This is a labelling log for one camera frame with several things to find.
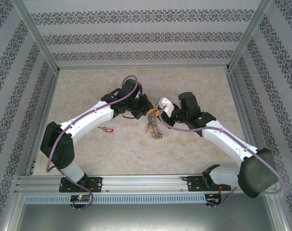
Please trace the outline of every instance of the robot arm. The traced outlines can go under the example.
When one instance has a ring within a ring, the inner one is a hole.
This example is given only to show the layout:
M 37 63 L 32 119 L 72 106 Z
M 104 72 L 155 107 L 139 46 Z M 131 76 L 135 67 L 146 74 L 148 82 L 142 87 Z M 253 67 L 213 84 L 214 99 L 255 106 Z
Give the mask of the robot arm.
M 69 129 L 60 138 L 51 162 L 72 181 L 84 186 L 87 175 L 74 161 L 74 144 L 93 128 L 125 111 L 130 111 L 136 119 L 139 119 L 141 116 L 146 115 L 149 110 L 153 109 L 147 96 L 142 94 L 140 83 L 138 83 L 134 92 L 125 100 L 102 108 L 102 106 L 128 95 L 135 85 L 135 80 L 128 79 L 121 89 L 115 89 L 111 93 L 104 95 L 96 105 L 76 118 L 59 125 L 55 122 L 49 123 L 43 136 L 40 147 L 41 151 L 49 158 L 56 139 L 69 126 Z
M 170 126 L 178 122 L 186 124 L 189 129 L 216 128 L 217 130 L 203 129 L 196 133 L 215 143 L 239 166 L 239 168 L 226 168 L 220 165 L 209 167 L 203 172 L 203 181 L 207 186 L 212 184 L 240 186 L 244 193 L 255 198 L 278 181 L 263 163 L 248 152 L 248 150 L 252 151 L 275 168 L 270 150 L 267 148 L 259 150 L 233 135 L 214 116 L 200 110 L 196 97 L 191 92 L 180 94 L 178 99 L 180 108 L 167 98 L 162 97 L 159 100 L 158 106 L 165 107 L 162 119 Z

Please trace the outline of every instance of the marble-patterned floor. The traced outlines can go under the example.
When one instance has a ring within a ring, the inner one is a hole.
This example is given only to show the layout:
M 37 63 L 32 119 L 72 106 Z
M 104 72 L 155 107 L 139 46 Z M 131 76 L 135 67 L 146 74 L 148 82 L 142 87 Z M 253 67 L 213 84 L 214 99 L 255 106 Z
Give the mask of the marble-patterned floor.
M 121 87 L 128 75 L 138 78 L 153 105 L 161 96 L 178 103 L 179 94 L 193 92 L 203 111 L 243 139 L 223 67 L 62 70 L 48 123 L 78 116 L 103 95 Z M 139 120 L 118 116 L 102 124 L 113 128 L 113 133 L 95 128 L 76 143 L 75 160 L 88 175 L 190 174 L 201 173 L 213 164 L 236 166 L 226 153 L 196 133 L 169 130 L 161 122 L 158 125 L 163 139 L 154 140 L 145 132 L 145 116 Z M 46 164 L 47 157 L 38 153 L 33 174 L 59 174 L 54 169 L 46 173 Z

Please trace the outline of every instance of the patterned wallpaper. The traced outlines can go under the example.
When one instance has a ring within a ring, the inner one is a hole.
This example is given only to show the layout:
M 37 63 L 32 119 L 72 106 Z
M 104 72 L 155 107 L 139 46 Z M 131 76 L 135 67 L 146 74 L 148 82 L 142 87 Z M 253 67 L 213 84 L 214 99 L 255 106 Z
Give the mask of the patterned wallpaper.
M 260 0 L 26 0 L 60 67 L 227 64 Z
M 0 0 L 0 222 L 25 173 L 53 72 L 10 0 Z
M 274 154 L 292 228 L 292 0 L 274 0 L 234 69 L 258 146 Z

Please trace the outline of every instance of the key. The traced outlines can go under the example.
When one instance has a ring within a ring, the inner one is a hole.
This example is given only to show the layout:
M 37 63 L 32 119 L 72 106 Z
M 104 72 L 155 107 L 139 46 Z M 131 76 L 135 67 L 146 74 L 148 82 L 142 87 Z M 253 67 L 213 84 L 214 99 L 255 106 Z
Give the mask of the key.
M 98 128 L 101 128 L 103 131 L 107 130 L 107 127 L 98 127 Z

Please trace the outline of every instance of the enclosure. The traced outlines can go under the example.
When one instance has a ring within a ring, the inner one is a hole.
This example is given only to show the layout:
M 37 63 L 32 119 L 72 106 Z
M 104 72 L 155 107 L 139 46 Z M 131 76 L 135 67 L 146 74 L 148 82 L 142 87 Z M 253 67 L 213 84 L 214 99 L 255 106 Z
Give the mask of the enclosure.
M 93 205 L 74 211 L 79 193 L 46 172 L 46 126 L 129 75 L 153 105 L 191 91 L 235 136 L 268 148 L 283 192 L 238 189 L 208 208 L 218 191 L 192 192 L 182 177 L 234 160 L 158 118 L 153 139 L 149 116 L 118 115 L 102 124 L 113 132 L 94 128 L 74 144 L 77 164 L 101 178 Z M 0 0 L 0 230 L 33 229 L 292 230 L 292 0 Z

